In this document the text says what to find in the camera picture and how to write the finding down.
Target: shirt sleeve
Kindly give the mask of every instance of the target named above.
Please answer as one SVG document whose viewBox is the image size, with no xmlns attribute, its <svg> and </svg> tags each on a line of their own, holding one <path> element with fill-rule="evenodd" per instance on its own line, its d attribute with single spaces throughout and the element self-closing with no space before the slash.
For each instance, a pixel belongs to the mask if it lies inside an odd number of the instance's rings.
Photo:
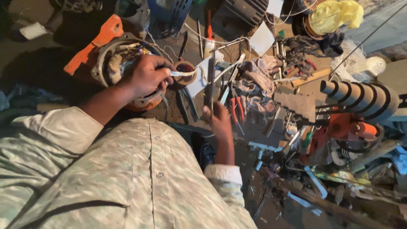
<svg viewBox="0 0 407 229">
<path fill-rule="evenodd" d="M 213 164 L 205 168 L 205 176 L 245 228 L 257 228 L 243 199 L 242 176 L 239 166 Z"/>
<path fill-rule="evenodd" d="M 74 154 L 85 152 L 103 129 L 103 125 L 77 107 L 16 118 L 13 124 L 30 129 Z"/>
<path fill-rule="evenodd" d="M 103 126 L 77 107 L 20 117 L 0 139 L 0 228 L 23 215 L 92 144 Z"/>
</svg>

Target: shirt button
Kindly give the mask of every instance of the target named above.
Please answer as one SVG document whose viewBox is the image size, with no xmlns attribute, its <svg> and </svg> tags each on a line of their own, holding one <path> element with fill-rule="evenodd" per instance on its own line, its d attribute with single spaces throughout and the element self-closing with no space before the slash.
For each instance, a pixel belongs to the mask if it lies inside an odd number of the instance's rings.
<svg viewBox="0 0 407 229">
<path fill-rule="evenodd" d="M 159 172 L 157 173 L 157 175 L 155 177 L 157 177 L 158 179 L 161 179 L 164 176 L 164 173 Z"/>
</svg>

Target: orange bracket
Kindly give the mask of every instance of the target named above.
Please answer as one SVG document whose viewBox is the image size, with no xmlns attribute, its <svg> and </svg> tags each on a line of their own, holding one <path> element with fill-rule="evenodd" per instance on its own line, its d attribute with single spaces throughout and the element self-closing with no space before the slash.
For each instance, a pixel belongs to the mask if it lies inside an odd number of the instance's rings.
<svg viewBox="0 0 407 229">
<path fill-rule="evenodd" d="M 73 75 L 81 63 L 86 64 L 89 55 L 95 52 L 96 48 L 109 43 L 113 38 L 120 37 L 123 34 L 122 20 L 116 14 L 113 14 L 101 27 L 101 31 L 93 41 L 83 50 L 78 52 L 71 61 L 64 67 L 64 71 Z"/>
</svg>

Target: white paper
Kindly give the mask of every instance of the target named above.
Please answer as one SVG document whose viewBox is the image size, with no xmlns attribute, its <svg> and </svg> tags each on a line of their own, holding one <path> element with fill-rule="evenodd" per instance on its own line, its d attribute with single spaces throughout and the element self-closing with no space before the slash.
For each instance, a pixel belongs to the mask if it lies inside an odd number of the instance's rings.
<svg viewBox="0 0 407 229">
<path fill-rule="evenodd" d="M 20 29 L 20 33 L 27 38 L 27 40 L 32 40 L 44 34 L 47 34 L 47 30 L 39 22 L 31 24 L 29 26 Z"/>
<path fill-rule="evenodd" d="M 212 57 L 208 57 L 208 58 L 204 59 L 201 63 L 199 63 L 199 65 L 201 65 L 204 70 L 203 72 L 205 74 L 206 79 L 208 79 L 208 65 L 209 65 L 210 58 L 212 58 Z M 216 59 L 216 62 L 223 61 L 223 54 L 220 53 L 219 51 L 216 51 L 215 59 Z M 190 83 L 186 86 L 186 88 L 188 88 L 188 91 L 191 94 L 192 98 L 195 98 L 195 95 L 197 95 L 200 91 L 202 91 L 202 89 L 204 89 L 206 87 L 206 85 L 208 84 L 202 75 L 201 69 L 198 66 L 196 66 L 196 68 L 197 68 L 197 77 L 195 78 L 195 80 L 192 83 Z M 217 76 L 219 73 L 221 73 L 221 71 L 216 70 L 215 76 Z"/>
<path fill-rule="evenodd" d="M 283 2 L 284 0 L 269 0 L 266 12 L 279 18 Z"/>
<path fill-rule="evenodd" d="M 250 45 L 259 57 L 263 56 L 273 45 L 273 33 L 267 27 L 265 22 L 262 22 L 257 31 L 250 38 Z"/>
</svg>

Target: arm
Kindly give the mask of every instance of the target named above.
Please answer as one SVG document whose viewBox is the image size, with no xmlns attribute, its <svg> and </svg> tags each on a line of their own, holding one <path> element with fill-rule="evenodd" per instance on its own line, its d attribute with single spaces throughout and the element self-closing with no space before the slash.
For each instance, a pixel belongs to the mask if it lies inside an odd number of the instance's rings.
<svg viewBox="0 0 407 229">
<path fill-rule="evenodd" d="M 214 103 L 213 107 L 212 122 L 210 122 L 209 108 L 207 106 L 202 108 L 202 113 L 218 140 L 215 164 L 206 167 L 205 176 L 240 222 L 246 228 L 256 228 L 249 212 L 245 209 L 245 200 L 240 190 L 242 176 L 239 166 L 234 165 L 234 143 L 229 112 L 220 102 Z"/>
<path fill-rule="evenodd" d="M 123 106 L 165 87 L 163 80 L 171 84 L 166 67 L 174 68 L 162 57 L 141 56 L 129 76 L 80 108 L 15 119 L 19 134 L 0 139 L 0 228 L 22 216 Z"/>
<path fill-rule="evenodd" d="M 175 71 L 175 68 L 168 60 L 159 56 L 142 55 L 135 69 L 128 71 L 130 74 L 125 75 L 117 85 L 93 96 L 79 108 L 105 125 L 132 100 L 153 93 L 157 87 L 164 89 L 164 81 L 172 84 L 171 70 Z"/>
</svg>

